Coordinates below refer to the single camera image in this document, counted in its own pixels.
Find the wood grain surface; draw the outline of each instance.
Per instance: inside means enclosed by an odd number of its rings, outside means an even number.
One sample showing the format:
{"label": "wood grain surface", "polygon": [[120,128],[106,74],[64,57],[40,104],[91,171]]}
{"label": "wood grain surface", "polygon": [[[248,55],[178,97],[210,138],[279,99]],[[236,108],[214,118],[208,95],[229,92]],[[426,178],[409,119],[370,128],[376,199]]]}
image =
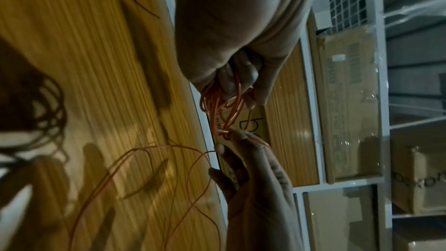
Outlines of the wood grain surface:
{"label": "wood grain surface", "polygon": [[[0,0],[0,250],[67,250],[81,204],[131,148],[205,151],[165,1],[136,1],[159,18],[133,0]],[[73,250],[163,250],[190,206],[197,158],[138,153],[87,210]],[[190,174],[191,200],[207,167]],[[213,183],[197,207],[224,242]],[[217,230],[192,210],[167,249],[218,250]]]}
{"label": "wood grain surface", "polygon": [[282,68],[265,106],[271,147],[294,187],[319,183],[300,43]]}

